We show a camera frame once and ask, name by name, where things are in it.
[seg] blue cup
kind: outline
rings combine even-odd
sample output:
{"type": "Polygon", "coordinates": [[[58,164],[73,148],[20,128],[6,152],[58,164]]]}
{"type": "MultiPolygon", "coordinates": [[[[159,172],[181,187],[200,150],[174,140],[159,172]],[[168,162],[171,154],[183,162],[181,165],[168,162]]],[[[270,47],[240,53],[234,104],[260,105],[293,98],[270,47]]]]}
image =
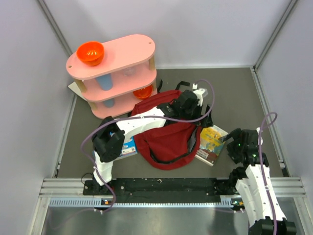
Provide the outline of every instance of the blue cup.
{"type": "Polygon", "coordinates": [[[115,103],[114,98],[103,101],[103,104],[108,108],[113,107],[114,103],[115,103]]]}
{"type": "Polygon", "coordinates": [[[96,80],[100,85],[101,89],[104,91],[108,91],[113,87],[112,77],[110,73],[100,77],[96,77],[96,80]]]}

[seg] white panel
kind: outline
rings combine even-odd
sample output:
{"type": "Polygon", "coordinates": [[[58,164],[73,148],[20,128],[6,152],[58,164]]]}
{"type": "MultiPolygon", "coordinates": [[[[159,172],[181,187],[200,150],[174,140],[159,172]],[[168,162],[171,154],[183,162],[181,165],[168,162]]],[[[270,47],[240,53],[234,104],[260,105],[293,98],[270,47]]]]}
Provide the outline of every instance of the white panel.
{"type": "Polygon", "coordinates": [[[293,175],[313,202],[313,1],[300,0],[262,64],[259,75],[293,175]]]}
{"type": "Polygon", "coordinates": [[[30,225],[72,97],[67,57],[36,1],[0,3],[0,234],[30,225]]]}
{"type": "Polygon", "coordinates": [[[289,0],[46,0],[70,47],[146,34],[158,68],[253,65],[289,0]]]}

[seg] book cover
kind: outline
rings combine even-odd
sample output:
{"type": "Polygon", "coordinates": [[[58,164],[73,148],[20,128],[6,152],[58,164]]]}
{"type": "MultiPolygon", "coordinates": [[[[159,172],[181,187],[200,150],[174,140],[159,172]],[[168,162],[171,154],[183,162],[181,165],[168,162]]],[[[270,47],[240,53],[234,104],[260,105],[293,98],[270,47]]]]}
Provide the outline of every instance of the book cover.
{"type": "Polygon", "coordinates": [[[135,145],[134,138],[131,137],[130,139],[124,141],[121,154],[115,160],[120,160],[120,159],[130,157],[135,154],[137,154],[137,148],[135,145]]]}
{"type": "Polygon", "coordinates": [[[226,131],[216,125],[204,128],[200,134],[200,148],[195,157],[213,166],[224,147],[224,142],[219,141],[219,138],[227,134],[226,131]]]}

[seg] cable connector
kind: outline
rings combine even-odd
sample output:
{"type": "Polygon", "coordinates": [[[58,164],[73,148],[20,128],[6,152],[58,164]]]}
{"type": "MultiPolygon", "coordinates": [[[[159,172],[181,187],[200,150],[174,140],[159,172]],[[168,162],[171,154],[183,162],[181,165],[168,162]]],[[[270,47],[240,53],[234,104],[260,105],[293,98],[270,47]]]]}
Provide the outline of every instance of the cable connector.
{"type": "Polygon", "coordinates": [[[99,170],[99,169],[96,168],[95,166],[93,167],[93,169],[98,170],[99,172],[104,171],[104,170],[99,170]]]}
{"type": "Polygon", "coordinates": [[[192,84],[192,89],[193,89],[193,90],[198,89],[198,85],[197,85],[196,83],[192,84]]]}

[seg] pink wooden shelf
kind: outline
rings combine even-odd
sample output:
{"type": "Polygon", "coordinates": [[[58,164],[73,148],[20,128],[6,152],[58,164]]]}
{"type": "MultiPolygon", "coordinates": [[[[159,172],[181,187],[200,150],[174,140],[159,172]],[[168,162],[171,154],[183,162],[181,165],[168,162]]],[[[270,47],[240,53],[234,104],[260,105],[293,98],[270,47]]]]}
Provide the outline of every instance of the pink wooden shelf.
{"type": "Polygon", "coordinates": [[[84,81],[87,91],[82,94],[88,101],[104,101],[147,87],[156,77],[157,71],[149,70],[149,63],[144,62],[135,66],[135,74],[132,76],[125,76],[123,71],[112,73],[113,87],[108,91],[102,90],[95,79],[84,81]]]}
{"type": "Polygon", "coordinates": [[[99,65],[88,66],[73,53],[67,60],[68,73],[78,80],[89,80],[141,64],[149,60],[156,49],[151,38],[140,34],[118,38],[102,45],[105,55],[99,65]]]}
{"type": "MultiPolygon", "coordinates": [[[[155,94],[157,94],[157,90],[152,92],[152,95],[155,94]]],[[[111,108],[106,107],[102,102],[96,103],[97,109],[92,110],[93,114],[100,119],[104,119],[107,116],[116,117],[133,110],[134,105],[141,101],[132,92],[116,97],[114,100],[115,104],[111,108]]]]}

